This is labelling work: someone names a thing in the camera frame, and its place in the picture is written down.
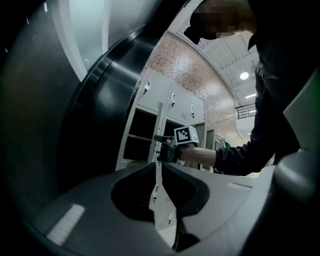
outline white locker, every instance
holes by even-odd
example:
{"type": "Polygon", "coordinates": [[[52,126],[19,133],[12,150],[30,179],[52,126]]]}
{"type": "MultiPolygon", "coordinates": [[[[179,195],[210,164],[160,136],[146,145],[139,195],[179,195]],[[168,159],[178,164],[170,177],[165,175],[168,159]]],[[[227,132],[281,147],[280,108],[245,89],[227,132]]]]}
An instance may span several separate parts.
{"type": "Polygon", "coordinates": [[[166,107],[168,94],[170,92],[171,82],[162,74],[151,70],[144,84],[138,105],[148,108],[153,111],[158,111],[160,103],[166,107]]]}
{"type": "Polygon", "coordinates": [[[191,95],[188,113],[188,123],[190,125],[203,123],[204,117],[204,102],[198,97],[191,95]]]}
{"type": "Polygon", "coordinates": [[[168,116],[180,122],[187,123],[190,113],[191,94],[184,88],[172,84],[171,95],[168,102],[168,116]]]}

